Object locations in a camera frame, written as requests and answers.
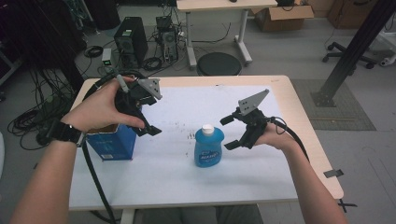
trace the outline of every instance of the cardboard box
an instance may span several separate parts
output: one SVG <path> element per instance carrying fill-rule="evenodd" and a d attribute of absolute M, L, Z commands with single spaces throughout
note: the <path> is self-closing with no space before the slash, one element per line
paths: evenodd
<path fill-rule="evenodd" d="M 328 20 L 337 29 L 359 29 L 376 0 L 335 0 Z"/>
<path fill-rule="evenodd" d="M 262 31 L 271 32 L 300 30 L 308 18 L 314 18 L 311 6 L 294 6 L 265 8 L 256 13 L 254 20 Z"/>
<path fill-rule="evenodd" d="M 327 18 L 332 10 L 334 0 L 309 0 L 309 6 L 314 11 L 315 18 Z"/>
<path fill-rule="evenodd" d="M 104 161 L 131 160 L 136 133 L 124 124 L 87 133 L 87 141 Z"/>

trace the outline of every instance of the forearm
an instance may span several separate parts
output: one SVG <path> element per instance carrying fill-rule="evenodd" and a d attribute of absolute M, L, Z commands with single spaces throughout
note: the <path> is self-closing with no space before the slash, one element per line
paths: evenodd
<path fill-rule="evenodd" d="M 297 143 L 282 149 L 288 160 L 305 223 L 347 223 Z"/>
<path fill-rule="evenodd" d="M 66 223 L 76 144 L 52 141 L 10 223 Z"/>

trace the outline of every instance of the black wristwatch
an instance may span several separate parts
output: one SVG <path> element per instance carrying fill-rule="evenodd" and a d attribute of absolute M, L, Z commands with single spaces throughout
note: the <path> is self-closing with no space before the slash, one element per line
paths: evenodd
<path fill-rule="evenodd" d="M 74 128 L 71 124 L 58 121 L 54 124 L 52 130 L 51 137 L 53 139 L 63 142 L 73 142 L 76 143 L 77 147 L 80 147 L 85 140 L 85 133 Z"/>

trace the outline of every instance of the soap bottle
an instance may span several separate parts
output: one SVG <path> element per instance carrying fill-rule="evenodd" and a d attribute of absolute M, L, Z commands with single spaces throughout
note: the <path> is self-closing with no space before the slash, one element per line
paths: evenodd
<path fill-rule="evenodd" d="M 203 125 L 195 134 L 194 159 L 198 167 L 209 167 L 221 159 L 221 141 L 224 133 L 211 124 Z"/>

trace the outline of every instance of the bottle label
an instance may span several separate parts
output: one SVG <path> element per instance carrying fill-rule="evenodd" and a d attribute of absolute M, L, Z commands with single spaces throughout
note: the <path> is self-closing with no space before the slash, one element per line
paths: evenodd
<path fill-rule="evenodd" d="M 212 162 L 219 153 L 217 151 L 203 151 L 201 155 L 199 155 L 200 163 L 209 163 Z"/>

